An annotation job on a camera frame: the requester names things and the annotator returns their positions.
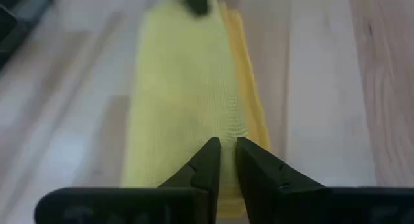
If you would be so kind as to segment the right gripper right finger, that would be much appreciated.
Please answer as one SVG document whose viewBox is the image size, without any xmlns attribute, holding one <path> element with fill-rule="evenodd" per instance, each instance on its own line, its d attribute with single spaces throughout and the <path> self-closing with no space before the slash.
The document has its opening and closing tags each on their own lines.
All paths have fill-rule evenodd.
<svg viewBox="0 0 414 224">
<path fill-rule="evenodd" d="M 324 186 L 245 137 L 235 159 L 250 224 L 414 224 L 414 188 Z"/>
</svg>

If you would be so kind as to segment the yellow microfiber towel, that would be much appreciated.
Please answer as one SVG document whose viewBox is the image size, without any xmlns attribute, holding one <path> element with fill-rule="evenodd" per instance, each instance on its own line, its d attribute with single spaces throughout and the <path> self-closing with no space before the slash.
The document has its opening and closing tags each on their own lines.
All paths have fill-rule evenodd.
<svg viewBox="0 0 414 224">
<path fill-rule="evenodd" d="M 217 214 L 246 209 L 235 171 L 235 144 L 270 140 L 238 11 L 209 0 L 194 16 L 168 0 L 144 16 L 128 120 L 122 186 L 156 187 L 212 137 L 221 143 Z"/>
</svg>

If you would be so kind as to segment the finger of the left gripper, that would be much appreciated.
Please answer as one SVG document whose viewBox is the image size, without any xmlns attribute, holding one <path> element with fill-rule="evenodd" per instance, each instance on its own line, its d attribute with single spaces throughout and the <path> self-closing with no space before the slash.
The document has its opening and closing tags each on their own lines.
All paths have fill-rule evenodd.
<svg viewBox="0 0 414 224">
<path fill-rule="evenodd" d="M 197 16 L 205 16 L 209 12 L 208 0 L 185 0 L 185 2 Z"/>
</svg>

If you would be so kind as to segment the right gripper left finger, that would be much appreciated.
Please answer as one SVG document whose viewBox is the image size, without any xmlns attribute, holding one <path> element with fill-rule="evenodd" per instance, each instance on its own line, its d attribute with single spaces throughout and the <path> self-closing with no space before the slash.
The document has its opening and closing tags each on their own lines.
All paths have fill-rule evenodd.
<svg viewBox="0 0 414 224">
<path fill-rule="evenodd" d="M 43 196 L 35 224 L 215 224 L 221 144 L 206 144 L 156 188 L 60 188 Z"/>
</svg>

